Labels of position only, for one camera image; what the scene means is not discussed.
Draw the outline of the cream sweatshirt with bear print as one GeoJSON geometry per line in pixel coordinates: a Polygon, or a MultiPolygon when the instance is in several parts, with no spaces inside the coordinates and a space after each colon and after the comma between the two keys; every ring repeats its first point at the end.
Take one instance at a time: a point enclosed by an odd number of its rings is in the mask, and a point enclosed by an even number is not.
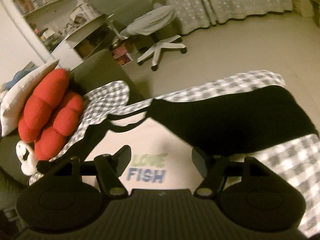
{"type": "Polygon", "coordinates": [[[210,164],[215,157],[274,151],[319,135],[291,93],[278,85],[195,101],[152,99],[101,117],[66,156],[88,161],[129,145],[131,160],[120,176],[128,190],[194,190],[202,180],[195,153],[210,164]]]}

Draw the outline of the white fluffy earmuffs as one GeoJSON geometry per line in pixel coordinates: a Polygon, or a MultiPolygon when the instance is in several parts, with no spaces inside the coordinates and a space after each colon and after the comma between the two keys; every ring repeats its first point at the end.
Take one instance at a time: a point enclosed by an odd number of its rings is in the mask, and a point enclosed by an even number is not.
{"type": "Polygon", "coordinates": [[[31,176],[37,172],[38,160],[34,150],[23,141],[16,144],[16,155],[21,163],[21,170],[26,176],[31,176]]]}

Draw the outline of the lower red flower cushion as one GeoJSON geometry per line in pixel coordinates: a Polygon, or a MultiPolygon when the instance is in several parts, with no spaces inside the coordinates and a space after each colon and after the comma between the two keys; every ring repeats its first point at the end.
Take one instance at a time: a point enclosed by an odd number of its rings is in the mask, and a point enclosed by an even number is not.
{"type": "Polygon", "coordinates": [[[84,101],[78,93],[67,91],[35,141],[35,156],[49,161],[63,149],[78,127],[84,101]]]}

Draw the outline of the white desk with clutter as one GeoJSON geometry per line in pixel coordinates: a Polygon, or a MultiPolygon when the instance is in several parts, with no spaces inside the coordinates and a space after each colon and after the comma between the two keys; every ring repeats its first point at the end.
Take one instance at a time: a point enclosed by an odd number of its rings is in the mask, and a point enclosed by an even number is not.
{"type": "Polygon", "coordinates": [[[67,34],[51,52],[59,66],[73,69],[100,50],[115,42],[116,31],[109,18],[85,3],[77,6],[66,24],[67,34]]]}

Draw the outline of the white pillow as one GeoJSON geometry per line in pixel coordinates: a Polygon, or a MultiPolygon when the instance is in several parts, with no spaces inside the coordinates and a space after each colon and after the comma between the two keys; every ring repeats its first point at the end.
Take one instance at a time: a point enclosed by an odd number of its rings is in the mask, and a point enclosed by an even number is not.
{"type": "Polygon", "coordinates": [[[1,136],[14,131],[20,119],[21,111],[35,87],[52,71],[59,60],[49,61],[21,78],[1,101],[1,136]]]}

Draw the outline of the white bookshelf with books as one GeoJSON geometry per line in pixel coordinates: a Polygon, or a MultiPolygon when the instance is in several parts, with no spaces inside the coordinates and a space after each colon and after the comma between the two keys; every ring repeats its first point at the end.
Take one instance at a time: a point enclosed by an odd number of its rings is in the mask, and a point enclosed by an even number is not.
{"type": "Polygon", "coordinates": [[[46,60],[57,42],[46,45],[47,36],[65,33],[73,10],[84,0],[1,0],[8,18],[38,57],[46,60]]]}

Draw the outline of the red flower cushion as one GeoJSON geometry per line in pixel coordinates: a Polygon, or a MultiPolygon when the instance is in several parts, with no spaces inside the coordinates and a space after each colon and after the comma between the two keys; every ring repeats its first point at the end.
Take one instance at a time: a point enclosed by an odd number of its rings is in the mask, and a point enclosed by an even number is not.
{"type": "Polygon", "coordinates": [[[54,109],[61,102],[69,85],[65,69],[55,69],[47,74],[26,101],[18,123],[18,133],[24,142],[37,139],[54,109]]]}
{"type": "Polygon", "coordinates": [[[49,161],[63,149],[78,127],[84,101],[78,93],[67,91],[35,141],[35,156],[49,161]]]}

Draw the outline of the grey white office chair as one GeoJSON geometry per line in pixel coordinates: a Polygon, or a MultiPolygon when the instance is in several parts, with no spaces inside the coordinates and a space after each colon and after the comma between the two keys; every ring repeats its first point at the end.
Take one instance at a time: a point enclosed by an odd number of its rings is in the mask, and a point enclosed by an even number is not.
{"type": "Polygon", "coordinates": [[[174,7],[166,0],[90,0],[91,5],[106,15],[106,23],[114,31],[116,41],[125,41],[133,36],[151,36],[154,44],[137,59],[138,65],[152,57],[151,70],[158,69],[162,49],[178,49],[182,54],[187,47],[180,35],[159,40],[156,32],[176,20],[174,7]]]}

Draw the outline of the dark green sofa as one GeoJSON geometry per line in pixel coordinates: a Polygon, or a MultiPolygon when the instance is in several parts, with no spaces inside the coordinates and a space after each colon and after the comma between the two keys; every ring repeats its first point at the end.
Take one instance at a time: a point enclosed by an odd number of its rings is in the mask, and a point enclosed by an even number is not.
{"type": "MultiPolygon", "coordinates": [[[[75,67],[71,71],[72,87],[80,95],[99,88],[112,81],[123,80],[129,87],[128,105],[145,100],[137,85],[127,75],[125,70],[116,63],[111,52],[102,50],[75,67]]],[[[71,147],[73,152],[79,152],[80,147],[92,150],[102,139],[106,126],[102,124],[89,125],[84,139],[71,147]]],[[[15,208],[19,193],[29,184],[29,177],[21,171],[21,163],[16,155],[16,144],[20,141],[18,130],[1,138],[1,215],[15,208]]]]}

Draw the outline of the upper red flower cushion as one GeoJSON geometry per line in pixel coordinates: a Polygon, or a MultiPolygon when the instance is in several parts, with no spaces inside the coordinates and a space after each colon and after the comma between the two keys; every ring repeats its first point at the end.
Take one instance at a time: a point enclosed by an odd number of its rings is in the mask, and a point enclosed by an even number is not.
{"type": "Polygon", "coordinates": [[[65,69],[55,69],[47,74],[26,101],[18,123],[18,133],[24,142],[37,139],[54,109],[61,102],[69,85],[65,69]]]}

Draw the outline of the grey white checkered blanket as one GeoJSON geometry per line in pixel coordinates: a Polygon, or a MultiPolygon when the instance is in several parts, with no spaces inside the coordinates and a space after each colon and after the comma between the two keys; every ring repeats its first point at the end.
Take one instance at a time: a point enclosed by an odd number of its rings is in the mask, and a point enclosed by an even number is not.
{"type": "MultiPolygon", "coordinates": [[[[286,89],[285,81],[280,74],[268,70],[253,70],[239,73],[224,79],[206,83],[198,87],[160,95],[131,105],[146,106],[152,99],[168,99],[174,102],[207,99],[210,96],[221,96],[232,93],[250,92],[256,88],[278,85],[286,89]]],[[[67,158],[66,152],[84,138],[86,129],[91,124],[102,122],[101,115],[128,105],[130,90],[124,81],[114,81],[96,88],[85,95],[86,110],[80,126],[62,151],[49,161],[38,164],[38,172],[30,179],[31,183],[39,180],[46,171],[67,158]]],[[[299,229],[311,236],[319,232],[319,135],[307,135],[282,148],[263,150],[261,153],[242,154],[229,157],[231,160],[244,160],[255,157],[272,171],[279,174],[293,187],[299,190],[306,200],[306,212],[299,229]]]]}

